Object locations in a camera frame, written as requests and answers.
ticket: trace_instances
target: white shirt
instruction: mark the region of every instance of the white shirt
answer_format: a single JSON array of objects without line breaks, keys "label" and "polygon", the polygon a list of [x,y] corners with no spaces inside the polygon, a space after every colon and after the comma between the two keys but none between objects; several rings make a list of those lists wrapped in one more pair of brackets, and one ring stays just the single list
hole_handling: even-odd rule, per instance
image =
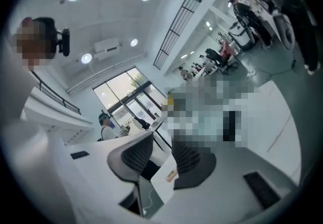
[{"label": "white shirt", "polygon": [[113,129],[109,126],[103,126],[101,130],[102,140],[112,140],[117,138],[117,135],[114,133]]}]

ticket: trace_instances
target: white sleeve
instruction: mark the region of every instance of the white sleeve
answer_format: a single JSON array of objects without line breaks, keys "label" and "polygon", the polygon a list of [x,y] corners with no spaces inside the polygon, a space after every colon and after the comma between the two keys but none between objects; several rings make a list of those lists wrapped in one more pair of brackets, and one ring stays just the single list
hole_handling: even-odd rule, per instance
[{"label": "white sleeve", "polygon": [[102,138],[103,138],[103,141],[111,140],[111,139],[115,139],[116,135],[115,135],[114,131],[112,130],[112,128],[104,127],[102,130]]}]

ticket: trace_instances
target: gray floor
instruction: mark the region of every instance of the gray floor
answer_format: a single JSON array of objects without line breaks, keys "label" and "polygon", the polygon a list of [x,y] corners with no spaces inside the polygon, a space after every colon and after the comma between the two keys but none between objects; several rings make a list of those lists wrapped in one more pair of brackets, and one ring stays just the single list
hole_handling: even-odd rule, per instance
[{"label": "gray floor", "polygon": [[[322,40],[318,41],[318,45],[319,60],[323,62]],[[296,65],[291,70],[291,62],[294,57]],[[241,53],[238,59],[241,64],[239,63],[237,70],[229,72],[227,76],[222,76],[220,72],[217,72],[210,77],[211,82],[223,78],[230,82],[230,86],[247,82],[255,87],[264,84],[269,79],[275,82],[290,108],[298,131],[302,157],[301,179],[303,179],[312,168],[316,156],[321,153],[323,145],[323,69],[313,76],[308,75],[304,69],[299,47],[296,45],[294,54],[286,52],[277,39],[269,50],[262,49],[258,43],[250,51]],[[250,70],[255,70],[256,74],[247,78],[247,73]],[[152,189],[151,184],[141,180],[140,190],[143,207],[150,205],[148,194]],[[163,205],[154,190],[151,193],[151,198],[153,206],[147,209],[146,218],[154,215]]]}]

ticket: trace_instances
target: large window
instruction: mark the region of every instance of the large window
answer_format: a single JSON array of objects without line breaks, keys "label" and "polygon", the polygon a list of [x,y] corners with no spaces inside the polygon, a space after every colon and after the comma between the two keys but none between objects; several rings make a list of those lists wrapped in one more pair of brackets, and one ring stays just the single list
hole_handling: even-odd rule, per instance
[{"label": "large window", "polygon": [[106,109],[116,105],[148,80],[136,69],[126,71],[94,89],[96,96]]}]

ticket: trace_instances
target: air conditioner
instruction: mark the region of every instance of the air conditioner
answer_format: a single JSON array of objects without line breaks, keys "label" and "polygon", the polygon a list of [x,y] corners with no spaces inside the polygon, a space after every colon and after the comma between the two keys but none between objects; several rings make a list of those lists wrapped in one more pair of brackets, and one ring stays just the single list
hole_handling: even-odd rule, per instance
[{"label": "air conditioner", "polygon": [[94,44],[95,54],[94,58],[103,60],[119,53],[119,39],[110,38]]}]

